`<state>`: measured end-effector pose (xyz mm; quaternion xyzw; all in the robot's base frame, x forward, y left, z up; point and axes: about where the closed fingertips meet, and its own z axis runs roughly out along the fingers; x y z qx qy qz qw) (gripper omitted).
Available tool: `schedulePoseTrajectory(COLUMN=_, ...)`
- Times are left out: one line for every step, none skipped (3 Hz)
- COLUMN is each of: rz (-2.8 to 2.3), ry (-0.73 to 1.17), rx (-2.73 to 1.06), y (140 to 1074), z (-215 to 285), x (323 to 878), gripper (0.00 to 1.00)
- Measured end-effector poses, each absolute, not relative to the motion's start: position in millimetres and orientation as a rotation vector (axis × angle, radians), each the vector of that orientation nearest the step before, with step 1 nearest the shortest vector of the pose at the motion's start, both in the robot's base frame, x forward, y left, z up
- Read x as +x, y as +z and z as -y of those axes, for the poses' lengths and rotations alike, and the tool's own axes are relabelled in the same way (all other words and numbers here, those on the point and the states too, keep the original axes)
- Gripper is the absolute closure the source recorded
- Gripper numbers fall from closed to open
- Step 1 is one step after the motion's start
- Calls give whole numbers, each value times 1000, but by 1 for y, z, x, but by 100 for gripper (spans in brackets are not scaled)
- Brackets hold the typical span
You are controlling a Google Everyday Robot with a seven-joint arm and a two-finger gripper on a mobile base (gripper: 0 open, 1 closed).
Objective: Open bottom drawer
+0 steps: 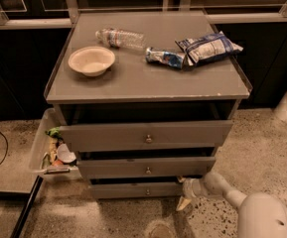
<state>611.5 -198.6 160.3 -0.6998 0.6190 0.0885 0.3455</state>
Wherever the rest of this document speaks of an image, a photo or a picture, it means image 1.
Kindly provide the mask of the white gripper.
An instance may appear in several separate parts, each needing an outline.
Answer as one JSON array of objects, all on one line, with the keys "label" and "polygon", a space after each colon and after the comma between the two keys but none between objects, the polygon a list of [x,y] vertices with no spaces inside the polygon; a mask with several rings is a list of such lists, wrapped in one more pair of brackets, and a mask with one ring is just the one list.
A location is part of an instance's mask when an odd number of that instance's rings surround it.
[{"label": "white gripper", "polygon": [[179,199],[176,210],[184,210],[192,201],[190,198],[201,196],[204,192],[203,181],[198,178],[177,177],[179,183],[183,184],[183,195]]}]

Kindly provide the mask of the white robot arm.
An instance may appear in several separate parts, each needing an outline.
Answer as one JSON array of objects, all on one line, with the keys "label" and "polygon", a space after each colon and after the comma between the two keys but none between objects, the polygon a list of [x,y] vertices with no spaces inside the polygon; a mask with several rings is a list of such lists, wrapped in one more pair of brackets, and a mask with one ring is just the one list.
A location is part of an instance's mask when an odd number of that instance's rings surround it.
[{"label": "white robot arm", "polygon": [[238,213],[237,238],[287,238],[287,207],[263,192],[246,195],[216,172],[202,178],[178,177],[182,195],[176,210],[185,209],[198,196],[223,197]]}]

